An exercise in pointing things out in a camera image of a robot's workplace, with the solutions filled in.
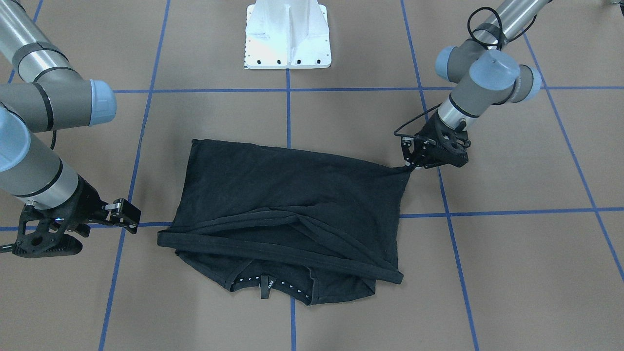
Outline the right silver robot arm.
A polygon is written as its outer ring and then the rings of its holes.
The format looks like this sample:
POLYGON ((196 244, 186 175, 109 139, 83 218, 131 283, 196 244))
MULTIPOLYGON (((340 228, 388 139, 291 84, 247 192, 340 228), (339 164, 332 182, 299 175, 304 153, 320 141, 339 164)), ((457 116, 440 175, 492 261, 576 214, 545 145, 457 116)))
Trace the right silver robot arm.
POLYGON ((109 84, 83 78, 18 0, 0 3, 1 53, 22 83, 1 85, 0 184, 24 203, 17 238, 2 253, 23 258, 82 251, 92 224, 136 233, 141 211, 124 198, 107 203, 37 133, 111 122, 117 100, 109 84))

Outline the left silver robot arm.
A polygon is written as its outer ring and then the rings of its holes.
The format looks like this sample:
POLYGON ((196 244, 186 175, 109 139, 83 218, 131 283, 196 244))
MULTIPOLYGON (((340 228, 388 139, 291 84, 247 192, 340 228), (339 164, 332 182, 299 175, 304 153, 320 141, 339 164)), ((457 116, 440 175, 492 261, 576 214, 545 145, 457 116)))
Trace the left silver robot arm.
POLYGON ((539 71, 519 64, 504 49, 533 25, 546 4, 546 0, 506 0, 496 9, 475 10, 490 16, 477 27, 468 20, 469 38, 461 46, 444 48, 435 61, 436 73, 454 83, 454 89, 426 111, 430 118, 418 133, 394 131, 407 167, 466 165, 471 145, 468 129, 486 109, 537 95, 542 85, 539 71))

